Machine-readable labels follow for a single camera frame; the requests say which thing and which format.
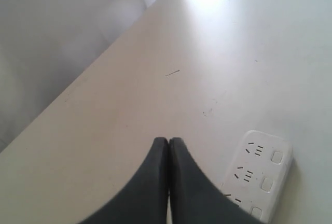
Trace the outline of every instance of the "white wall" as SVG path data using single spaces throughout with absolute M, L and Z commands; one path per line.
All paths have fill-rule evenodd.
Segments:
M 144 10 L 143 0 L 0 0 L 0 140 L 11 142 Z

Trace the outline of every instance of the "white power strip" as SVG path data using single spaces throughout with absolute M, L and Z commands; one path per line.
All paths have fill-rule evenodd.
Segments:
M 292 159 L 292 147 L 284 139 L 249 131 L 238 146 L 221 190 L 240 208 L 269 223 Z

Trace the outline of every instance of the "scratch mark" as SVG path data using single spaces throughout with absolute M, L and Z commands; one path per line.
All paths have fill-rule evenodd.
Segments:
M 172 73 L 170 73 L 170 74 L 168 74 L 168 75 L 165 75 L 165 76 L 170 76 L 170 75 L 173 75 L 173 74 L 175 74 L 175 73 L 177 73 L 177 72 L 180 72 L 180 69 L 177 70 L 177 71 L 174 71 L 174 72 L 172 72 Z

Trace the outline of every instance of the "power strip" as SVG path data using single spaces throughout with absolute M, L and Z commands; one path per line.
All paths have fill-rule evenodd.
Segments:
M 240 208 L 269 223 L 292 159 L 292 147 L 284 139 L 249 131 L 238 146 L 221 190 Z

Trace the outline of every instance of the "table surface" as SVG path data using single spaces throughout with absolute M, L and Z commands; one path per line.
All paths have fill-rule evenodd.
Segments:
M 331 19 L 332 0 L 158 0 L 0 154 L 2 222 L 84 219 L 156 136 L 220 188 L 260 130 L 294 148 L 273 223 L 329 223 Z

